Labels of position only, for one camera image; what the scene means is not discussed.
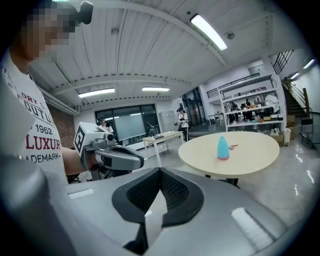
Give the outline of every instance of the fluorescent light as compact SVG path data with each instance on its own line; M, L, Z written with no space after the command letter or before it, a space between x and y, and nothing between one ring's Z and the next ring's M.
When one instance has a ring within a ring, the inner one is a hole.
M84 98L84 97L89 97L89 96L93 96L93 95L109 94L109 93L114 93L114 92L115 92L115 89L114 88L110 88L110 89L102 89L102 90L93 90L93 91L81 93L78 96L80 98Z
M303 68L304 68L304 69L309 68L309 67L311 66L311 64L312 64L312 63L314 63L314 62L315 62L315 60L314 60L314 59L310 60L310 61L308 62L308 64L307 64L307 65L305 65Z
M161 88L161 87L143 87L142 91L143 92L167 92L169 91L170 88Z
M290 79L295 79L297 76L299 76L299 73L294 74Z
M215 44L219 47L221 51L227 49L227 45L222 40L222 38L218 35L218 33L214 30L212 26L208 22L205 21L199 14L194 15L190 19L191 23L198 27L203 33L205 33Z

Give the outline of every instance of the round table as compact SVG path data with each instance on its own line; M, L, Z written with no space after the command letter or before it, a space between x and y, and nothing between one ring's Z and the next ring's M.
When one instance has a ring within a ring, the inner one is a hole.
M228 160L217 158L218 142L224 136L227 144L238 145L229 151ZM272 137L249 131L213 133L189 140L179 148L179 157L192 169L213 175L237 185L242 176L261 171L279 155L279 145Z

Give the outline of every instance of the staircase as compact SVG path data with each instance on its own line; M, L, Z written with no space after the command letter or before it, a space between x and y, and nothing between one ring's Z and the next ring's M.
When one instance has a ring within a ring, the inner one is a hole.
M287 78L282 81L282 86L287 114L298 118L310 118L311 109L306 89L300 91Z
M303 108L300 106L300 104L297 102L295 97L289 93L289 91L284 88L284 97L286 102L286 110L288 115L294 115L295 117L307 117L306 112L303 110Z

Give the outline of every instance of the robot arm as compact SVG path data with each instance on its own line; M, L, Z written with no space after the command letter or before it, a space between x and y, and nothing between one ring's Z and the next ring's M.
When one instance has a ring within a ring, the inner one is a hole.
M90 169L91 154L95 154L97 167L111 170L132 171L144 166L144 158L136 150L117 145L115 135L106 133L96 124L80 122L74 137L82 166Z

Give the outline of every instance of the blue spray bottle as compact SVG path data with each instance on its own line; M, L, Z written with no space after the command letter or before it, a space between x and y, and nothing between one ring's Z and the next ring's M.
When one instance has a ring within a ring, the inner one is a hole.
M218 142L217 157L219 160L229 159L229 146L225 137L221 136Z

